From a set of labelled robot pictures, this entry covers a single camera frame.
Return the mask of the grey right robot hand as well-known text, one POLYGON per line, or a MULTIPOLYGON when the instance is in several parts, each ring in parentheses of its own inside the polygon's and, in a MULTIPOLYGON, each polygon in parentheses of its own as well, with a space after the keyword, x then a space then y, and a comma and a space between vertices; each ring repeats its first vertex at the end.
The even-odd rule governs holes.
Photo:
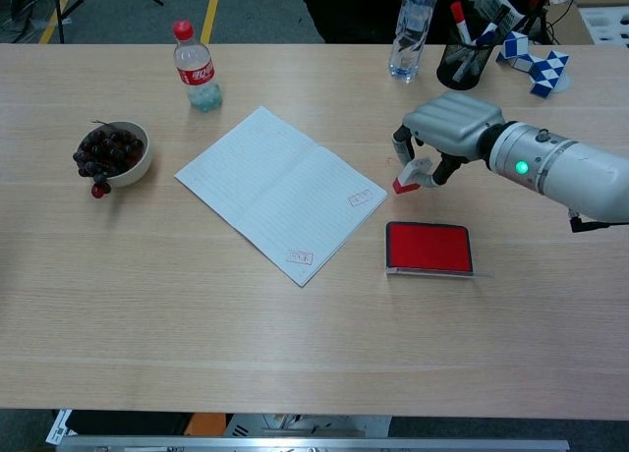
POLYGON ((403 164, 393 183, 395 193, 442 186, 462 165, 481 159, 483 134, 504 124, 499 107, 461 92, 448 91, 419 106, 405 115, 392 136, 403 164), (439 152, 435 169, 429 159, 415 157, 414 144, 439 152))

